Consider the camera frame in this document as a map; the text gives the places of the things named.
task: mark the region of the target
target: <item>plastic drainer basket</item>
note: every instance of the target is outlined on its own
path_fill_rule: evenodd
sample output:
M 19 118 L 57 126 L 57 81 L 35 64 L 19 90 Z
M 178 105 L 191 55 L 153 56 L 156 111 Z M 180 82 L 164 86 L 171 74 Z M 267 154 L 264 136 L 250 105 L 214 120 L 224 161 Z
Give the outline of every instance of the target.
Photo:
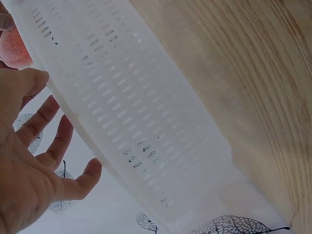
M 231 165 L 212 117 L 126 0 L 12 0 L 12 15 L 77 132 L 172 232 Z

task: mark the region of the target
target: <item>wood grain surface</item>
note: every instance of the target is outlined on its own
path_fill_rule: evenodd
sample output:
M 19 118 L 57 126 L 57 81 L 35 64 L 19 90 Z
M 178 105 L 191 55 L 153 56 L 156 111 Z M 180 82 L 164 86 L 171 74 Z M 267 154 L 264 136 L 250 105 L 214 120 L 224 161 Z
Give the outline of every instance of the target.
M 130 0 L 297 234 L 312 233 L 312 0 Z

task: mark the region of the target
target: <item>pink object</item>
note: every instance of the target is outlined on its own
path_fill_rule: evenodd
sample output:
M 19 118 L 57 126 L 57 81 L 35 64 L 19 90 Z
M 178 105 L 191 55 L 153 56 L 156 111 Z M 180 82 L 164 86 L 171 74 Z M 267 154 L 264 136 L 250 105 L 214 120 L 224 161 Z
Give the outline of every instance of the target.
M 17 69 L 33 63 L 16 27 L 1 34 L 0 58 L 8 67 Z

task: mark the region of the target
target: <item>leaf skeleton print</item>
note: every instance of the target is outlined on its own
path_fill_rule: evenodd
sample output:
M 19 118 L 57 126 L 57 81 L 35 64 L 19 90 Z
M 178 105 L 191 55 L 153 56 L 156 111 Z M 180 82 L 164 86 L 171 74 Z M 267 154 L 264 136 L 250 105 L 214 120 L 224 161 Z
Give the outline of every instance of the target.
M 138 225 L 141 226 L 141 228 L 144 228 L 146 230 L 154 232 L 154 234 L 157 234 L 158 227 L 155 223 L 153 223 L 150 218 L 143 212 L 139 212 L 136 215 L 136 222 Z
M 224 215 L 192 231 L 192 234 L 269 234 L 289 227 L 270 229 L 263 223 L 251 218 Z
M 66 171 L 66 162 L 63 161 L 63 163 L 64 163 L 64 170 L 55 172 L 55 174 L 57 174 L 58 177 L 60 177 L 60 178 L 74 179 L 72 177 L 72 175 L 69 174 L 68 171 Z M 55 202 L 51 203 L 51 205 L 49 206 L 48 209 L 55 212 L 55 213 L 62 213 L 66 209 L 68 209 L 71 205 L 72 205 L 72 201 L 70 201 L 70 200 L 68 200 L 68 201 L 55 201 Z
M 14 131 L 20 129 L 23 126 L 23 124 L 26 123 L 32 116 L 33 114 L 24 114 L 19 116 L 13 123 Z M 39 136 L 37 136 L 37 138 L 28 147 L 28 151 L 31 152 L 31 154 L 35 154 L 35 152 L 39 148 L 42 140 L 42 135 L 43 133 L 41 132 Z

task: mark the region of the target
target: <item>hand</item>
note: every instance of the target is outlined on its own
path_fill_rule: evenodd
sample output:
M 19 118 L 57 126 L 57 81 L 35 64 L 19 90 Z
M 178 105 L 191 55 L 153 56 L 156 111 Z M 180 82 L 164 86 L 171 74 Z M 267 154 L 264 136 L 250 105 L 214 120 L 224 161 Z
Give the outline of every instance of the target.
M 3 31 L 12 30 L 14 27 L 15 25 L 12 16 L 9 14 L 9 12 L 4 7 L 3 3 L 0 1 L 0 37 Z M 5 65 L 0 57 L 0 69 L 3 68 L 15 70 Z
M 59 109 L 52 96 L 14 132 L 12 124 L 20 110 L 45 87 L 48 78 L 47 72 L 30 68 L 0 70 L 0 234 L 26 228 L 54 201 L 84 199 L 100 179 L 102 166 L 97 159 L 76 180 L 54 173 L 73 133 L 65 116 L 45 153 L 34 157 L 27 150 Z

